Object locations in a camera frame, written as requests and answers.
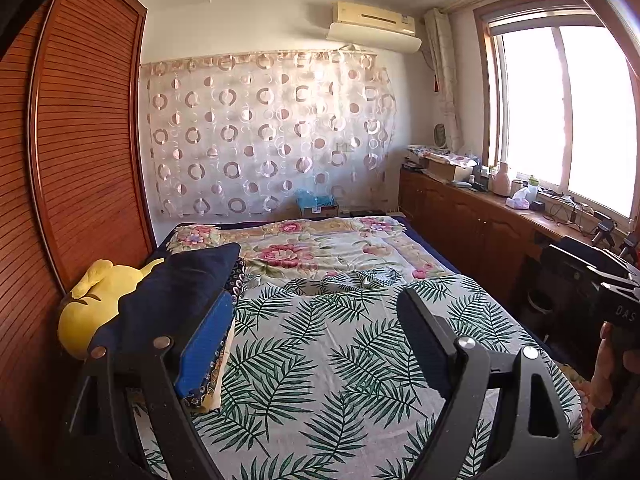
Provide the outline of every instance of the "plastic bag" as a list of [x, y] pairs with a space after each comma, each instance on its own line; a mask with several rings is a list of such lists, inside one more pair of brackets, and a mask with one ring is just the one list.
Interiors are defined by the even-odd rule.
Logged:
[[306, 189], [297, 189], [295, 192], [296, 201], [300, 209], [311, 208], [312, 212], [317, 213], [323, 206], [335, 205], [333, 195], [316, 196]]
[[525, 198], [528, 190], [526, 187], [517, 190], [513, 198], [507, 199], [507, 206], [512, 209], [529, 209], [529, 201]]

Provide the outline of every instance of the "cable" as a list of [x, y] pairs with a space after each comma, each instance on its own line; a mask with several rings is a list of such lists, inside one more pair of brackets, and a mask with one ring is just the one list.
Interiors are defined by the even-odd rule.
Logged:
[[[552, 222], [555, 222], [557, 226], [567, 226], [570, 227], [572, 229], [575, 229], [576, 231], [580, 232], [581, 235], [583, 236], [587, 236], [587, 237], [591, 237], [595, 234], [596, 229], [597, 228], [593, 228], [590, 231], [585, 230], [582, 227], [582, 221], [584, 219], [584, 207], [582, 206], [582, 204], [578, 204], [575, 202], [572, 202], [574, 204], [574, 208], [571, 211], [571, 216], [573, 216], [574, 213], [576, 213], [576, 210], [579, 211], [579, 216], [578, 216], [578, 221], [571, 221], [571, 216], [569, 215], [569, 213], [567, 213], [567, 211], [564, 209], [565, 205], [569, 205], [569, 202], [559, 202], [559, 203], [555, 203], [552, 204], [551, 207], [549, 208], [549, 213], [545, 214], [544, 217], [547, 220], [550, 220]], [[558, 215], [560, 212], [564, 212], [566, 219], [564, 221], [561, 221], [558, 219]]]

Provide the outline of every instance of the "metal bolt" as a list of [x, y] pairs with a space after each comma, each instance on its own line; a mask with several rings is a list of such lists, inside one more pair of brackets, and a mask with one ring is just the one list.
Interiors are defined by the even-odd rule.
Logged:
[[91, 357], [94, 359], [100, 359], [107, 353], [107, 349], [104, 346], [97, 346], [91, 350]]
[[462, 336], [460, 339], [458, 339], [458, 344], [462, 346], [462, 348], [473, 348], [474, 346], [476, 346], [475, 340], [468, 335]]
[[522, 353], [524, 354], [524, 357], [526, 357], [527, 359], [538, 358], [538, 351], [535, 348], [533, 348], [533, 346], [525, 346], [522, 349]]
[[162, 350], [163, 348], [167, 348], [170, 344], [171, 344], [171, 338], [165, 335], [161, 335], [160, 337], [156, 337], [154, 339], [154, 346], [159, 350]]

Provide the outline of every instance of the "window frame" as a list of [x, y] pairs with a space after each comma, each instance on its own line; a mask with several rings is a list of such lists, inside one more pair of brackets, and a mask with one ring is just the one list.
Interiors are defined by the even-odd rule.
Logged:
[[[506, 65], [504, 57], [504, 44], [500, 34], [511, 32], [505, 30], [500, 34], [492, 34], [490, 30], [490, 22], [500, 20], [502, 16], [517, 14], [522, 9], [537, 9], [538, 2], [550, 0], [499, 0], [486, 6], [474, 9], [474, 17], [476, 20], [476, 29], [478, 32], [478, 40], [480, 46], [480, 58], [482, 67], [482, 86], [484, 96], [484, 139], [482, 143], [482, 163], [488, 166], [495, 166], [500, 160], [506, 157], [508, 147], [508, 127], [509, 127], [509, 110], [508, 102], [502, 99], [503, 95], [507, 95], [508, 78], [506, 76]], [[576, 2], [576, 6], [584, 5], [581, 0], [558, 0], [565, 4]], [[587, 25], [594, 26], [594, 16], [585, 16], [583, 23], [580, 18], [572, 20], [570, 25]], [[564, 41], [560, 28], [562, 23], [554, 22], [553, 18], [537, 18], [533, 20], [537, 22], [535, 27], [548, 27], [552, 29], [556, 49], [560, 58], [562, 67], [562, 86], [565, 95], [564, 99], [564, 134], [566, 138], [564, 153], [562, 154], [562, 180], [560, 185], [550, 182], [541, 181], [542, 186], [553, 189], [557, 192], [570, 193], [579, 202], [587, 203], [594, 209], [599, 210], [611, 216], [618, 223], [618, 228], [624, 232], [633, 231], [638, 225], [638, 216], [640, 210], [640, 83], [633, 69], [629, 66], [629, 77], [631, 87], [634, 94], [634, 103], [636, 105], [636, 181], [634, 183], [634, 196], [632, 200], [632, 208], [630, 216], [617, 213], [606, 206], [599, 204], [587, 197], [583, 197], [574, 192], [569, 192], [569, 176], [572, 160], [573, 145], [573, 105], [571, 93], [571, 80], [568, 73], [568, 65], [566, 52], [564, 49]], [[529, 175], [518, 174], [518, 178], [528, 178]]]

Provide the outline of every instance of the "wooden cabinet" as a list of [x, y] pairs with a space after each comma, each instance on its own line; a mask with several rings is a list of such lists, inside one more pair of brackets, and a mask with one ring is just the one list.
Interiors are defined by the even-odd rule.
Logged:
[[475, 276], [482, 255], [482, 219], [464, 195], [453, 193], [450, 209], [447, 247], [443, 248], [449, 260], [462, 274]]
[[526, 212], [503, 199], [401, 171], [400, 209], [413, 228], [462, 274], [475, 279], [505, 307], [533, 239]]
[[519, 216], [498, 213], [482, 220], [481, 260], [472, 276], [498, 303], [510, 304], [531, 232]]

